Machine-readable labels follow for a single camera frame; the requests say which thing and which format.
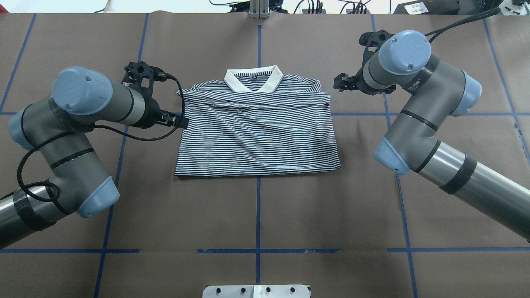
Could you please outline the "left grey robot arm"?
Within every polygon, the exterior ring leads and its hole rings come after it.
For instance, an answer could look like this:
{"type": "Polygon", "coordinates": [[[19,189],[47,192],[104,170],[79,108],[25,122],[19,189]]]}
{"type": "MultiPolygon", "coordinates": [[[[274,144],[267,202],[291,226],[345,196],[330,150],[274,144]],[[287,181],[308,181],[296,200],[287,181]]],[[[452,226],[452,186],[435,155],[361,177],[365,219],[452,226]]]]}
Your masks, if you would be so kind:
{"type": "Polygon", "coordinates": [[[80,66],[65,68],[51,94],[13,115],[8,131],[26,149],[19,188],[1,199],[1,248],[43,231],[70,214],[92,217],[114,205],[119,191],[87,138],[104,120],[141,129],[156,124],[185,129],[188,118],[160,108],[155,82],[178,79],[145,62],[125,66],[121,82],[80,66]]]}

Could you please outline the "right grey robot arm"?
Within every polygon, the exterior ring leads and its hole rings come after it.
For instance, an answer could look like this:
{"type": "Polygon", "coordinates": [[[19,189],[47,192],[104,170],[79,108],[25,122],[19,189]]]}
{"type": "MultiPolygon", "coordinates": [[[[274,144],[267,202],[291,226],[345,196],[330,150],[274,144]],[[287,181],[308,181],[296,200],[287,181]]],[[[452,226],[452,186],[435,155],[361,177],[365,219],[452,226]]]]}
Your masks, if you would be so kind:
{"type": "Polygon", "coordinates": [[[435,137],[448,116],[462,116],[477,103],[481,84],[433,54],[418,31],[365,32],[359,44],[365,47],[361,68],[339,74],[334,89],[374,96],[401,87],[410,94],[374,158],[397,174],[418,173],[529,240],[529,190],[435,137]]]}

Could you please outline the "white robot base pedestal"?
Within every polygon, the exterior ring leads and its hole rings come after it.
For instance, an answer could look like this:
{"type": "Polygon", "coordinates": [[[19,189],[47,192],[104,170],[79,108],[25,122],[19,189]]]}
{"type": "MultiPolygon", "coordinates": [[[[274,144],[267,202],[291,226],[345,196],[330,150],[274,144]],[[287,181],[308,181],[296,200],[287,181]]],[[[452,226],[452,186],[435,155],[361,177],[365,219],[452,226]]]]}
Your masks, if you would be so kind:
{"type": "Polygon", "coordinates": [[[210,285],[203,298],[311,298],[311,287],[302,284],[210,285]]]}

